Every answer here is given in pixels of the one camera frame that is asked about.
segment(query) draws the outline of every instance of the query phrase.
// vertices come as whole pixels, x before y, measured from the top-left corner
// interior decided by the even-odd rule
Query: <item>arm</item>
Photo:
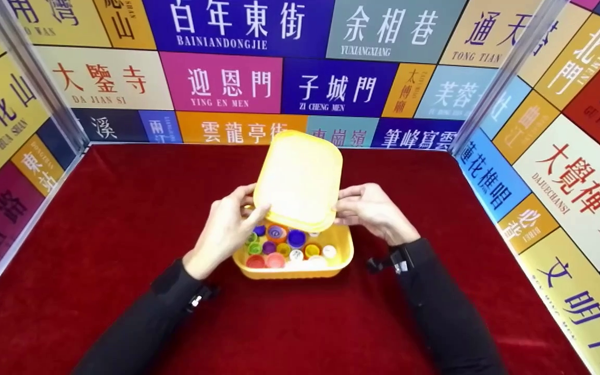
[[[506,373],[478,311],[448,275],[429,242],[391,247],[409,254],[397,279],[436,368],[444,375]]]
[[[269,211],[269,205],[249,207],[255,186],[240,186],[212,202],[193,250],[173,262],[150,291],[108,328],[74,368],[74,375],[134,375],[147,370],[177,326],[209,297],[200,280],[230,258]]]
[[[176,327],[187,320],[202,287],[177,260],[93,344],[74,375],[143,373]]]
[[[386,241],[398,266],[406,260],[407,269],[399,267],[397,279],[440,373],[506,373],[476,309],[381,186],[365,183],[340,190],[335,211],[336,224],[365,226]]]

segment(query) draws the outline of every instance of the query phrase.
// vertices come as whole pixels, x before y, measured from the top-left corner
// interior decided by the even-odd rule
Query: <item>left hand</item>
[[[224,260],[245,243],[254,228],[264,219],[270,205],[253,207],[251,194],[256,184],[240,186],[223,199],[212,202],[207,223],[193,250],[182,263],[191,277],[206,278]]]

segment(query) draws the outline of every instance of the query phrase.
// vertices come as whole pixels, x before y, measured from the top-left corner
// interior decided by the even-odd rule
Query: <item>purple bottle cap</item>
[[[257,226],[254,228],[254,233],[256,233],[258,237],[263,237],[265,235],[265,226]]]
[[[277,250],[277,245],[275,245],[274,242],[270,242],[270,241],[264,242],[262,247],[263,247],[262,253],[265,255],[272,254],[273,252],[275,252]]]
[[[302,230],[290,230],[288,237],[286,237],[286,241],[289,243],[289,245],[291,247],[302,247],[305,242],[307,241],[307,236],[305,235],[305,232],[302,232]]]

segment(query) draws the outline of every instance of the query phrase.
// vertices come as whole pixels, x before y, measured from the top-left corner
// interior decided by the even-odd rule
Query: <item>yellow plastic container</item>
[[[267,241],[267,237],[260,237],[260,243]],[[308,237],[307,244],[317,244],[323,248],[326,245],[333,245],[337,250],[337,255],[333,259],[327,259],[327,267],[317,269],[302,269],[289,266],[288,257],[284,268],[249,268],[245,264],[249,254],[247,246],[243,245],[233,254],[235,264],[240,267],[242,273],[250,279],[301,279],[301,278],[331,278],[348,266],[353,259],[353,240],[351,231],[347,226],[331,226],[324,232],[319,233],[318,237]]]
[[[253,194],[254,204],[271,204],[266,227],[281,224],[306,233],[306,244],[323,248],[333,245],[336,256],[317,266],[311,261],[292,262],[286,256],[283,268],[249,268],[243,246],[233,259],[252,279],[328,278],[353,259],[353,240],[347,226],[334,226],[332,207],[340,193],[342,156],[333,143],[295,130],[274,136]],[[259,239],[262,244],[267,237]]]

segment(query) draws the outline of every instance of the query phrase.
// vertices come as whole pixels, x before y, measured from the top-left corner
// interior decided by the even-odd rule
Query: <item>gray sign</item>
[[[467,0],[336,0],[326,57],[436,64]]]

